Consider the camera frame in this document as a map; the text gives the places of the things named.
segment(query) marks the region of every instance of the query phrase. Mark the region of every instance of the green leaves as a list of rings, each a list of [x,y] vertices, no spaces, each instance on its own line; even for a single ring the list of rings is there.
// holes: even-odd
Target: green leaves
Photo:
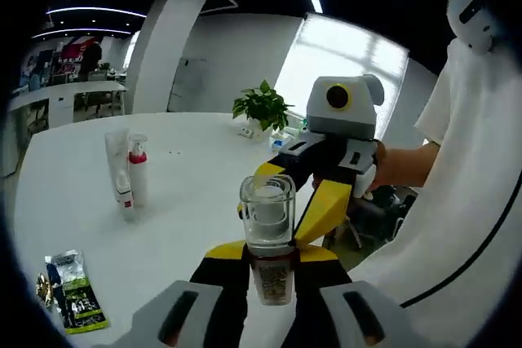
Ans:
[[[245,89],[242,93],[245,97],[234,100],[233,118],[244,113],[247,118],[259,120],[262,130],[270,126],[274,130],[282,130],[288,125],[285,111],[293,105],[285,104],[283,97],[276,93],[267,81],[263,81],[257,89]]]

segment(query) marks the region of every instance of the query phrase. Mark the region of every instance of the white bottle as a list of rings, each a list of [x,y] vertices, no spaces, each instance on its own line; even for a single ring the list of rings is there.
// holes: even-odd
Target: white bottle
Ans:
[[[134,201],[132,200],[131,182],[125,171],[119,171],[116,177],[117,201],[125,218],[134,217]]]
[[[136,207],[144,207],[148,199],[147,154],[144,150],[144,142],[147,136],[144,134],[132,134],[130,136],[132,147],[129,152],[129,176],[132,186],[132,196]]]

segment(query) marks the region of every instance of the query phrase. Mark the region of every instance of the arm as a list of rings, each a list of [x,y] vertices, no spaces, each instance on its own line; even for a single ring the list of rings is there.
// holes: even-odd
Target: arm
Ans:
[[[387,150],[369,189],[374,190],[382,185],[421,187],[438,152],[439,146],[433,142],[416,150]]]

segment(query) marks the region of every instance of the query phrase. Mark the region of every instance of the desk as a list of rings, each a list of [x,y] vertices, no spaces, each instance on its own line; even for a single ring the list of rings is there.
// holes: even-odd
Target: desk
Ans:
[[[136,224],[123,221],[110,187],[104,133],[120,127],[148,136],[149,205]],[[45,255],[83,250],[110,326],[72,339],[113,343],[141,306],[174,281],[189,280],[206,251],[245,238],[239,187],[272,154],[268,143],[237,135],[232,116],[218,113],[107,117],[36,134],[16,192],[15,246],[23,269],[32,283],[45,271]],[[310,184],[299,192],[297,217],[311,194]],[[262,306],[251,276],[248,303],[241,346],[280,346],[295,301]]]
[[[98,91],[109,91],[114,94],[118,91],[126,91],[126,88],[115,81],[85,81],[43,87],[13,98],[7,109],[8,114],[3,131],[3,176],[13,174],[18,165],[19,153],[13,119],[15,110],[48,99],[49,128],[56,128],[73,122],[74,95]]]

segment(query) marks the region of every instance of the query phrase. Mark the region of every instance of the white shirt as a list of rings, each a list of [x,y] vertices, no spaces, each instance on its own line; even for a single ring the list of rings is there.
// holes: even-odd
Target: white shirt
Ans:
[[[440,150],[397,237],[348,274],[404,303],[451,276],[498,222],[522,170],[522,78],[507,50],[458,39],[416,125]],[[522,254],[522,196],[485,251],[407,307],[428,340],[465,346],[491,315]]]

